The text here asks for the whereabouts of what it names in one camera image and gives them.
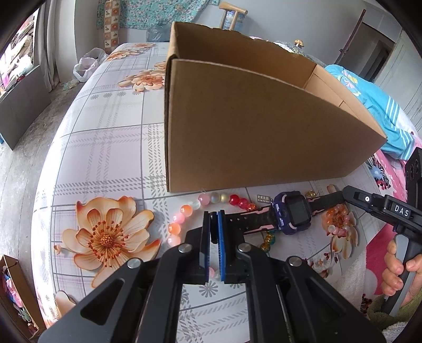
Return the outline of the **right hand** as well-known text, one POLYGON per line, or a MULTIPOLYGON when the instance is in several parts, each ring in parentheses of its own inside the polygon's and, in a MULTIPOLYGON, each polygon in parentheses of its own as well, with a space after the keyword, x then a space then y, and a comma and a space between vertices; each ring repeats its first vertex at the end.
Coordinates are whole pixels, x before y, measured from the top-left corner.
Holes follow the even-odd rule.
POLYGON ((384 256, 386 268, 382 273, 383 281, 381 284, 381 289, 384 295, 394 296, 394 294, 401 290, 404 286, 404 283, 399 276, 404 272, 404 270, 414 272, 415 276, 413 283, 409 287, 406 297, 401 304, 401 307, 404 307, 409 302, 413 301, 421 291, 422 256, 421 254, 415 256, 413 259, 407 262, 406 266, 404 266, 403 263, 396 258, 396 250, 396 243, 394 240, 391 240, 387 246, 386 255, 384 256))

